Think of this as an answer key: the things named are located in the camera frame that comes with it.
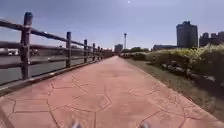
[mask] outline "building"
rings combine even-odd
[[[122,44],[117,44],[114,46],[114,52],[117,54],[120,54],[123,50],[123,45]]]
[[[218,35],[216,33],[211,33],[210,43],[212,45],[218,45]]]
[[[199,46],[204,47],[210,43],[209,33],[203,33],[199,38]]]
[[[174,49],[174,48],[177,48],[177,46],[173,46],[173,45],[154,45],[153,48],[152,48],[152,51]]]
[[[218,44],[224,43],[224,32],[221,31],[218,33]]]
[[[198,27],[190,21],[184,21],[177,27],[177,46],[179,48],[198,47]]]

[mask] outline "tall building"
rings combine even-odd
[[[212,45],[218,45],[218,35],[216,33],[211,33],[210,42]]]
[[[117,54],[120,54],[123,50],[123,45],[122,44],[117,44],[114,46],[114,52]]]
[[[190,21],[177,25],[177,46],[180,48],[198,47],[198,27]]]
[[[203,33],[202,36],[199,38],[199,46],[204,47],[208,45],[210,42],[209,33]]]
[[[224,43],[224,32],[219,32],[218,33],[218,44]]]

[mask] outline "skyscraper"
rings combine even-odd
[[[123,50],[123,45],[122,44],[117,44],[114,46],[114,52],[117,54],[120,54]]]
[[[179,48],[198,47],[198,28],[190,21],[177,25],[177,46]]]

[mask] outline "railing post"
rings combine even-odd
[[[100,49],[100,56],[101,56],[101,60],[103,59],[103,48]]]
[[[97,55],[98,60],[100,60],[100,46],[97,47]]]
[[[95,61],[95,47],[96,47],[96,45],[95,45],[95,43],[93,43],[93,61]]]
[[[87,39],[84,40],[84,63],[87,63]]]
[[[67,48],[67,58],[66,60],[66,68],[71,67],[71,32],[67,32],[67,42],[66,42],[66,48]]]
[[[21,72],[23,80],[29,78],[29,58],[30,58],[30,31],[32,25],[33,14],[31,12],[26,12],[24,16],[24,30],[21,34],[21,49],[20,49],[20,59],[22,62]]]

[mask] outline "reddish paving tile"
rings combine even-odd
[[[53,87],[47,82],[34,84],[9,94],[7,97],[13,100],[47,99]]]
[[[187,118],[182,128],[224,128],[224,125],[218,121],[205,122]]]
[[[0,98],[6,119],[0,117],[0,127],[68,128],[75,120],[83,128],[137,128],[143,121],[153,128],[224,127],[181,94],[118,57],[5,97]]]
[[[144,123],[150,128],[180,128],[183,121],[184,117],[161,111],[144,120]]]
[[[57,128],[49,112],[14,113],[9,119],[15,128]]]
[[[16,101],[14,112],[40,112],[49,111],[47,100],[21,100]]]
[[[0,107],[6,116],[9,116],[13,113],[15,106],[15,101],[9,100],[8,98],[2,97],[0,100]]]
[[[70,104],[74,98],[85,94],[79,87],[54,89],[48,97],[51,110]]]
[[[151,94],[155,91],[156,91],[156,89],[154,89],[154,88],[143,86],[143,87],[133,88],[130,91],[130,93],[133,95],[136,95],[136,96],[145,96],[145,95]]]
[[[164,97],[163,94],[159,91],[147,96],[147,100],[163,111],[184,116],[182,106],[178,103],[172,102],[169,97]]]
[[[71,82],[64,82],[64,81],[60,81],[60,80],[56,80],[52,86],[55,88],[55,89],[60,89],[60,88],[72,88],[74,86],[76,86],[73,81]]]
[[[96,113],[96,128],[135,128],[158,111],[147,101],[112,104]]]
[[[72,108],[96,112],[110,104],[109,99],[104,94],[88,93],[72,101],[67,105]]]
[[[71,128],[76,120],[80,122],[83,128],[94,128],[95,115],[93,112],[62,107],[52,113],[60,128]]]

